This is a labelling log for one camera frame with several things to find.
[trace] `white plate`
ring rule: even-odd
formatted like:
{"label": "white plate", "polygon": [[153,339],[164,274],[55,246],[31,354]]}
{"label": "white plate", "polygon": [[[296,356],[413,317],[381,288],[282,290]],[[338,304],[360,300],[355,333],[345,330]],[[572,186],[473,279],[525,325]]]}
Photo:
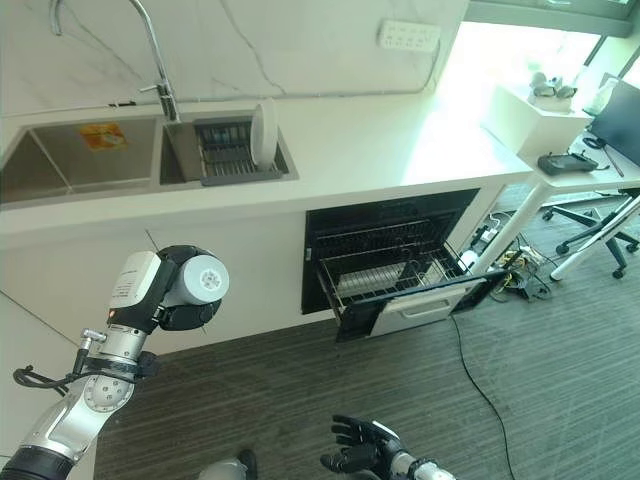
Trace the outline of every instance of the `white plate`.
{"label": "white plate", "polygon": [[269,170],[278,146],[276,102],[268,98],[258,104],[251,121],[251,159],[259,170]]}

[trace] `computer monitor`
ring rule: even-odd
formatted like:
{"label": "computer monitor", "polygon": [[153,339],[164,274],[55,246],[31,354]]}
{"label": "computer monitor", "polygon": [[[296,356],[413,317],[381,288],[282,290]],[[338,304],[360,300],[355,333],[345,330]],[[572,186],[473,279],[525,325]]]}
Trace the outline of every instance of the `computer monitor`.
{"label": "computer monitor", "polygon": [[640,166],[640,90],[618,82],[589,131]]}

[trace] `office chair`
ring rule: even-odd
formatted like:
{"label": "office chair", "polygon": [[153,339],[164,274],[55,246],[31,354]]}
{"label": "office chair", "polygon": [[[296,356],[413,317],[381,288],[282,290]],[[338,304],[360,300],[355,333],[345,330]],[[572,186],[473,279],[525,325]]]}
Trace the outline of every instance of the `office chair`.
{"label": "office chair", "polygon": [[[602,230],[605,225],[613,220],[630,202],[633,201],[634,198],[640,195],[640,188],[619,190],[619,192],[629,195],[629,198],[604,218],[595,208],[592,208],[584,214],[575,213],[560,207],[551,207],[546,212],[544,212],[544,214],[542,215],[542,218],[544,220],[551,220],[553,215],[555,213],[558,213],[588,227],[584,232],[579,233],[578,235],[574,235],[573,237],[568,238],[567,240],[559,244],[556,247],[556,252],[558,253],[558,255],[564,255],[565,253],[568,253],[570,248],[569,244],[577,242],[578,240],[582,240],[583,238],[591,237],[592,235]],[[622,278],[624,277],[624,269],[627,267],[627,262],[624,259],[622,250],[620,250],[620,245],[618,245],[616,239],[627,242],[626,249],[631,253],[637,251],[640,248],[640,240],[632,237],[627,233],[617,232],[614,237],[606,242],[607,248],[616,259],[616,262],[618,262],[618,268],[613,271],[612,275],[614,278]]]}

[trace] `wire rack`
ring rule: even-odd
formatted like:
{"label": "wire rack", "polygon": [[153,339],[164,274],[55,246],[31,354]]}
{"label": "wire rack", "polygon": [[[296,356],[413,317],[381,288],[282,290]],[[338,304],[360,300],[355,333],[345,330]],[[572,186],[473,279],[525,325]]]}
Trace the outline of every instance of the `wire rack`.
{"label": "wire rack", "polygon": [[204,177],[223,176],[261,176],[268,173],[288,173],[286,162],[281,154],[265,170],[259,169],[251,157],[251,122],[214,123],[196,125],[202,157]]}
{"label": "wire rack", "polygon": [[319,259],[325,283],[346,307],[460,276],[455,254],[434,242],[437,232],[437,223],[425,220],[323,237],[323,252],[338,253]]}

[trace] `dish drying rack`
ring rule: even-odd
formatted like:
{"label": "dish drying rack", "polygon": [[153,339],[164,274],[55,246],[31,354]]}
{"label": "dish drying rack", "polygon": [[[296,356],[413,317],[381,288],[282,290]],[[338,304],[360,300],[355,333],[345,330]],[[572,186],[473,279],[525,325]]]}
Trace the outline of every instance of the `dish drying rack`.
{"label": "dish drying rack", "polygon": [[194,128],[202,159],[203,185],[275,180],[289,173],[280,147],[268,169],[259,169],[253,163],[250,121],[194,123]]}

